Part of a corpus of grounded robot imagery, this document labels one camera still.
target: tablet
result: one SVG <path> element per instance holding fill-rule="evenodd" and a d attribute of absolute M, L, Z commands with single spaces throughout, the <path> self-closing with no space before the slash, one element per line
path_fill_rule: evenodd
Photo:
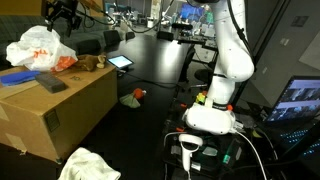
<path fill-rule="evenodd" d="M 116 66 L 118 69 L 124 69 L 133 64 L 129 58 L 123 55 L 109 58 L 108 62 Z"/>

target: white plastic bag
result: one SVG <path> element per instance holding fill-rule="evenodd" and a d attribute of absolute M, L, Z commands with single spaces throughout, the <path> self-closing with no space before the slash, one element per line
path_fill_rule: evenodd
<path fill-rule="evenodd" d="M 7 47 L 7 60 L 13 66 L 25 65 L 30 70 L 62 71 L 78 59 L 73 49 L 60 42 L 55 30 L 50 32 L 45 26 L 34 26 L 19 42 Z"/>

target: orange object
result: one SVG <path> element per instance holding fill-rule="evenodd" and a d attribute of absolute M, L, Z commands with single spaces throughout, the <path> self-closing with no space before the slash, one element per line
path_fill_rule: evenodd
<path fill-rule="evenodd" d="M 184 104 L 184 103 L 181 103 L 180 106 L 183 107 L 183 108 L 187 108 L 187 105 Z"/>
<path fill-rule="evenodd" d="M 178 132 L 184 132 L 184 129 L 183 129 L 183 128 L 176 128 L 176 131 L 178 131 Z"/>
<path fill-rule="evenodd" d="M 136 88 L 134 91 L 133 91 L 133 95 L 136 99 L 141 99 L 143 96 L 144 96 L 144 93 L 143 93 L 143 90 L 140 89 L 140 88 Z"/>
<path fill-rule="evenodd" d="M 202 91 L 202 94 L 206 96 L 208 94 L 208 91 Z"/>
<path fill-rule="evenodd" d="M 228 104 L 228 105 L 227 105 L 227 109 L 228 109 L 229 111 L 232 111 L 232 110 L 233 110 L 232 105 L 231 105 L 231 104 Z"/>
<path fill-rule="evenodd" d="M 76 60 L 71 56 L 60 56 L 58 64 L 55 67 L 52 67 L 51 71 L 52 72 L 62 71 L 70 67 L 75 62 Z"/>

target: towel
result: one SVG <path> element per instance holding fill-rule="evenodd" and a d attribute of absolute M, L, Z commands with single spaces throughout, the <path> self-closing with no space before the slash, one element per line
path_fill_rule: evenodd
<path fill-rule="evenodd" d="M 80 147 L 69 157 L 58 180 L 117 180 L 120 176 L 101 156 Z"/>
<path fill-rule="evenodd" d="M 35 79 L 35 76 L 40 74 L 39 71 L 23 71 L 4 75 L 0 77 L 0 82 L 3 86 L 13 86 L 21 84 L 26 81 L 31 81 Z"/>

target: wall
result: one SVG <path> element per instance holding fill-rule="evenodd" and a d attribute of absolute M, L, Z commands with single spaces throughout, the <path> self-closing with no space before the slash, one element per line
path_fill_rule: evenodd
<path fill-rule="evenodd" d="M 270 39 L 251 82 L 273 105 L 292 75 L 320 75 L 320 71 L 299 62 L 299 58 L 320 30 L 320 1 L 292 0 Z M 304 27 L 291 27 L 295 16 L 309 16 Z M 287 46 L 280 45 L 289 39 Z"/>
<path fill-rule="evenodd" d="M 246 0 L 247 35 L 249 45 L 254 52 L 260 48 L 259 39 L 265 37 L 272 21 L 273 11 L 279 1 L 283 0 Z"/>

